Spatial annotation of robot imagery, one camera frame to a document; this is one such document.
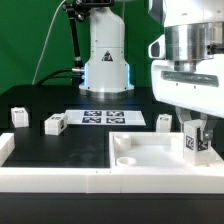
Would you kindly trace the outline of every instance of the black table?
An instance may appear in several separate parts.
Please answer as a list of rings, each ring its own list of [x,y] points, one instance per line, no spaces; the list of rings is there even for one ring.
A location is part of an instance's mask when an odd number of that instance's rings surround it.
[[[16,86],[0,96],[0,134],[15,133],[16,148],[4,167],[108,168],[110,131],[155,131],[159,114],[173,106],[157,102],[151,88],[131,97],[100,100],[80,96],[68,86]],[[12,107],[25,107],[30,127],[13,128]],[[60,136],[45,136],[44,120],[66,109],[140,110],[146,126],[69,125]],[[213,147],[223,155],[223,120]],[[2,223],[222,223],[223,195],[194,194],[0,194]]]

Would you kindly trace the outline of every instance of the small white cube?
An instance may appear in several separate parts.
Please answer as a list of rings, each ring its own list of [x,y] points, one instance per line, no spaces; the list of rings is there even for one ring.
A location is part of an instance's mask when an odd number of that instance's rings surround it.
[[[24,107],[14,107],[11,109],[12,122],[15,128],[28,127],[29,117]]]
[[[59,135],[67,127],[68,117],[66,114],[53,114],[44,122],[46,135]]]
[[[172,126],[172,115],[160,114],[156,122],[156,132],[169,133]]]
[[[195,166],[209,164],[214,160],[211,141],[202,142],[198,135],[200,127],[204,126],[203,122],[200,119],[184,122],[184,159]]]

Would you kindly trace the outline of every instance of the metal cylinder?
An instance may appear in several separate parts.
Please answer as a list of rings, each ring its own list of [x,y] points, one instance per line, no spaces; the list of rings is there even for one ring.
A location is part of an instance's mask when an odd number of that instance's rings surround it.
[[[176,71],[196,70],[196,61],[212,59],[208,46],[224,44],[224,23],[201,23],[165,28],[166,59]]]

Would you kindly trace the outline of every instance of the green backdrop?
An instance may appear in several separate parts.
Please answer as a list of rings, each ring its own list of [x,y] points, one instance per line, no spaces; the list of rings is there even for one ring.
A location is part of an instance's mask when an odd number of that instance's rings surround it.
[[[15,85],[31,84],[54,12],[61,0],[7,0],[0,2],[0,93]],[[112,10],[122,16],[123,3]],[[131,83],[151,86],[148,45],[163,29],[148,15],[148,0],[125,3],[125,57],[131,66]],[[81,54],[89,58],[89,21],[78,24]],[[59,11],[37,80],[73,66],[71,32],[67,15]],[[68,84],[51,80],[48,84]]]

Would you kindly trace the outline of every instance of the black tabletop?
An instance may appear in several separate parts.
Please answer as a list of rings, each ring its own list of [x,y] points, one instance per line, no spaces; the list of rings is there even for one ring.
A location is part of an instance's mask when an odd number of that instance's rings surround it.
[[[159,113],[173,115],[174,107],[157,102],[150,88],[138,88],[134,95],[116,100],[82,96],[66,86],[16,86],[0,97],[1,132],[15,133],[16,148],[3,166],[8,167],[109,167],[110,131],[153,131]],[[25,107],[30,126],[13,127],[10,110]],[[44,121],[54,113],[76,110],[141,111],[146,126],[69,125],[59,136],[45,135]]]

